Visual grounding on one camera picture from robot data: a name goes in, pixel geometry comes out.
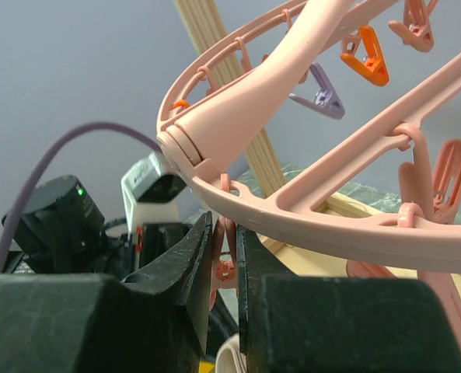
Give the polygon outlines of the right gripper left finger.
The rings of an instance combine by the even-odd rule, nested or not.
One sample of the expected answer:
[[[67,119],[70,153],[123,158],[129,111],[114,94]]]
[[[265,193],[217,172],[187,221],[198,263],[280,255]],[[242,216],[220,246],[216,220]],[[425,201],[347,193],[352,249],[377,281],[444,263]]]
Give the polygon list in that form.
[[[0,372],[196,372],[208,335],[212,216],[124,281],[0,274]]]

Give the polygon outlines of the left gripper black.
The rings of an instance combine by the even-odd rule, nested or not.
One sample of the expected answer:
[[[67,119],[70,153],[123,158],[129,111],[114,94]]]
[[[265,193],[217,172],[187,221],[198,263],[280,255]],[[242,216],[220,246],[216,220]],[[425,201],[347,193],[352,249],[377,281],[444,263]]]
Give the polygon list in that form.
[[[141,266],[123,282],[172,284],[191,267],[198,251],[199,228],[183,223],[145,225],[143,238]]]

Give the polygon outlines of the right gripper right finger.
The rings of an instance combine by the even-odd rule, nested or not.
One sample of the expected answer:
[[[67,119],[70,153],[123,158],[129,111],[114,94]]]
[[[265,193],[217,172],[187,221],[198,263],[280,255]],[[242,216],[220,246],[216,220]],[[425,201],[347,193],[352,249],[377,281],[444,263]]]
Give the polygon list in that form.
[[[411,279],[292,273],[236,233],[239,342],[250,372],[461,372],[432,289]]]

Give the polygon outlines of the pink clothes peg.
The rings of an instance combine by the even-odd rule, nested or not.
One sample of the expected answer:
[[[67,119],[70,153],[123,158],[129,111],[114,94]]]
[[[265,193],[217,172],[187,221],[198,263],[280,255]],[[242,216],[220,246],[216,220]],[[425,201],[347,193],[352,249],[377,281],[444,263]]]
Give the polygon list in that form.
[[[212,235],[209,310],[214,307],[219,289],[238,288],[236,233],[236,223],[220,215]]]

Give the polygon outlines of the pink round clip hanger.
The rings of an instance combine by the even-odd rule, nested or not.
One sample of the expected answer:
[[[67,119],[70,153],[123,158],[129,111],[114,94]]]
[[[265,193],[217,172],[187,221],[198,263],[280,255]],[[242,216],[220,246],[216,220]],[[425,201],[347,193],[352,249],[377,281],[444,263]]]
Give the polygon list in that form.
[[[388,9],[364,24],[379,39],[389,83],[373,85],[351,70],[340,58],[342,39],[313,62],[321,65],[336,89],[344,117],[335,120],[287,98],[220,176],[223,188],[235,181],[259,198],[271,196],[461,52],[461,1],[389,2]],[[283,22],[228,54],[211,67],[209,76],[200,77],[184,98],[177,99],[173,109],[190,107],[212,87],[233,82],[262,64],[294,23],[295,17],[286,14]],[[290,93],[313,100],[318,90],[308,67]],[[429,114],[419,128],[403,132],[409,138],[406,145],[379,156],[316,211],[346,218],[396,214],[398,226],[410,228],[422,216],[422,192],[431,188],[431,220],[457,225],[453,216],[461,208],[461,91]],[[352,274],[388,267],[346,261]],[[415,271],[442,300],[461,348],[461,299],[451,280],[455,273]]]

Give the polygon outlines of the brown underwear beige waistband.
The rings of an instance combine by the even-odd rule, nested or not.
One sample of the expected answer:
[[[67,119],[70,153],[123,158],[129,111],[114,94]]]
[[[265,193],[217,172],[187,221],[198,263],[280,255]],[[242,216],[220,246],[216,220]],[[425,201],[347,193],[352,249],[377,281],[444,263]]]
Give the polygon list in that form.
[[[228,338],[218,349],[215,373],[247,373],[246,356],[240,352],[238,333]]]

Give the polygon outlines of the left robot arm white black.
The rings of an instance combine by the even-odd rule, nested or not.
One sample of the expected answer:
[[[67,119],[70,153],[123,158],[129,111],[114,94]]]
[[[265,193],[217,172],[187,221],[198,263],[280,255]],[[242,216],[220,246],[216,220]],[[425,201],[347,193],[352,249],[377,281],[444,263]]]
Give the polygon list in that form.
[[[124,176],[124,216],[106,221],[76,176],[60,176],[34,189],[13,236],[1,273],[25,263],[36,274],[104,273],[118,279],[166,250],[161,234],[188,230],[176,203],[185,182],[174,174]]]

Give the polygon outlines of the purple clothes peg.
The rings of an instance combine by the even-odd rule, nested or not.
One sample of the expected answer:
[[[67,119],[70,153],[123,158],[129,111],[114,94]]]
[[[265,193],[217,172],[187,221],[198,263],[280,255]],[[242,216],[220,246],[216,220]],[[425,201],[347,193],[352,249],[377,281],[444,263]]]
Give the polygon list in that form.
[[[314,99],[309,100],[294,93],[290,93],[288,98],[326,117],[335,120],[342,119],[345,115],[344,104],[326,72],[321,65],[316,62],[313,62],[309,66],[309,72],[319,86],[319,90],[316,92]]]

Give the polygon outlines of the orange clothes peg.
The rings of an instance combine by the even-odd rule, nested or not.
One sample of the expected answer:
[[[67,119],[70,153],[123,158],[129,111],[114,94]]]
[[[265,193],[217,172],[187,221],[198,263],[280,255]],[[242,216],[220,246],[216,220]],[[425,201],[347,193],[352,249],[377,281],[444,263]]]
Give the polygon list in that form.
[[[365,56],[360,60],[356,57],[356,52],[361,44],[365,49]],[[358,31],[341,41],[340,58],[351,70],[371,84],[385,86],[389,83],[389,72],[382,48],[371,26],[361,26]]]

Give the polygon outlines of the wooden hanging rack frame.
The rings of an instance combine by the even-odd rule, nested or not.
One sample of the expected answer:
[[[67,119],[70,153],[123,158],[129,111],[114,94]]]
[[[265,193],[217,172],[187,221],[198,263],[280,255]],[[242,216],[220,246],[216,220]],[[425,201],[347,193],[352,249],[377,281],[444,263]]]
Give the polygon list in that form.
[[[239,28],[194,61],[173,83],[159,110],[157,138],[170,163],[210,208],[281,242],[347,260],[461,274],[461,225],[430,218],[431,188],[410,228],[396,214],[346,218],[316,211],[332,193],[379,156],[403,147],[404,128],[422,121],[461,91],[461,52],[271,196],[243,184],[225,189],[220,176],[288,98],[313,60],[391,6],[389,1],[290,1]],[[267,60],[202,100],[173,109],[211,67],[284,21],[295,23]]]

